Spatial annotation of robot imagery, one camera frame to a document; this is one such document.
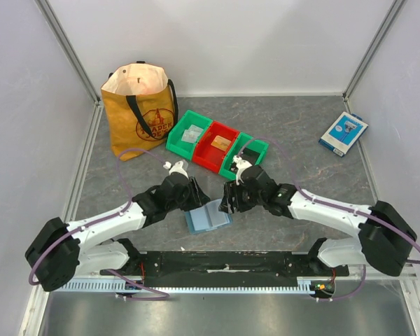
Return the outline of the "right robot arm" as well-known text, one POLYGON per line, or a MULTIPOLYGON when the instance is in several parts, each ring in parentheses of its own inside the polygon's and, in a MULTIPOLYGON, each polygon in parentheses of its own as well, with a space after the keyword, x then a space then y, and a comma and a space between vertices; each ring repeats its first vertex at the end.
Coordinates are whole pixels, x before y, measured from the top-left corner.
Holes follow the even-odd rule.
POLYGON ((373 206, 339 202, 299 190, 289 183, 276 183, 265 170, 245 168, 224 185, 219 209, 227 214, 262 206, 274 216, 315 222, 348 235, 346 239, 319 239, 306 259, 317 276, 342 265, 369 265, 392 277, 401 274, 415 231, 389 203, 373 206))

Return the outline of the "blue leather card holder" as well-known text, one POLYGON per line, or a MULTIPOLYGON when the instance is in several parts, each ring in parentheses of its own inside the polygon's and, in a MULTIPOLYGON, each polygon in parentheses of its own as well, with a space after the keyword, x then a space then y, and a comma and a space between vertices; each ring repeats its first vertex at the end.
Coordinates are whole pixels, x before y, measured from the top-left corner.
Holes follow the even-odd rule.
POLYGON ((215 199, 200 208, 186 211, 185 221, 192 235, 209 232, 232 223, 230 214, 219 211, 222 199, 215 199))

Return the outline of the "silver credit card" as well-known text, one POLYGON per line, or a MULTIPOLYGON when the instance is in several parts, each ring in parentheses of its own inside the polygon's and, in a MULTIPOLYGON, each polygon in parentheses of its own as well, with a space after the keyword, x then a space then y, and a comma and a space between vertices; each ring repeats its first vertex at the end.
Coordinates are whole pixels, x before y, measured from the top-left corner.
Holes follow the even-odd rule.
POLYGON ((181 137, 181 140, 183 142, 193 144, 197 141, 199 135, 200 135, 199 132, 187 129, 184 131, 183 136, 181 137))

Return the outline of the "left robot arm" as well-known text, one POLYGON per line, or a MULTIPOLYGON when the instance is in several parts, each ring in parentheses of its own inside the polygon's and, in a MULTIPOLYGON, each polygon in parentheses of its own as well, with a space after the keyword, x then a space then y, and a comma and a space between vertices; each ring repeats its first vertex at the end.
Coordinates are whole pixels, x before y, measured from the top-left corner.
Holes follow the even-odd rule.
POLYGON ((24 254, 31 267, 29 283, 51 292, 81 273, 120 270, 126 275, 134 274, 140 258, 132 247, 119 241, 108 248, 99 245, 163 221, 171 211, 191 211, 209 201, 194 177, 173 172, 160 185, 140 192, 114 210, 69 223, 52 218, 24 254))

